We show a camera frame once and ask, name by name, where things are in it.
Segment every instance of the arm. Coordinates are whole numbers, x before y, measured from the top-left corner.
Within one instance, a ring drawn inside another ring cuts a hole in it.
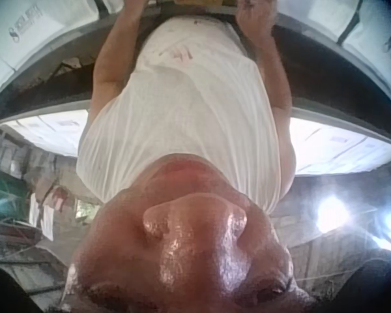
[[[256,64],[268,93],[278,134],[282,198],[293,184],[296,160],[289,132],[293,106],[291,90],[271,34],[275,19],[276,0],[239,0],[237,21],[255,49]]]
[[[148,0],[125,1],[94,66],[93,96],[87,126],[119,96],[133,71],[139,23]]]

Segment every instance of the green object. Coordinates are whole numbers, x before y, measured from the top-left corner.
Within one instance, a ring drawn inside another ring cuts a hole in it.
[[[9,174],[0,171],[0,219],[13,218],[14,220],[27,220],[29,207],[27,184]]]

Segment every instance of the white shirt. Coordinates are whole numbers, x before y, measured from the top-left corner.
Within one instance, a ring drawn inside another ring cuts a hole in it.
[[[172,153],[207,159],[265,212],[280,199],[267,92],[256,64],[222,22],[173,18],[149,37],[127,86],[83,135],[77,171],[106,203]]]

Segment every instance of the hand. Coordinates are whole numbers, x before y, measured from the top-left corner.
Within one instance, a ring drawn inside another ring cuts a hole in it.
[[[132,18],[138,18],[140,20],[149,0],[123,0],[123,2],[124,12]]]
[[[238,0],[236,21],[254,46],[260,47],[272,38],[276,5],[276,0]]]

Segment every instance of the nose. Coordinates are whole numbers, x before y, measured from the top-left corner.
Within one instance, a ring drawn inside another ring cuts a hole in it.
[[[207,250],[235,244],[246,227],[246,212],[214,194],[192,194],[150,208],[143,225],[155,239]]]

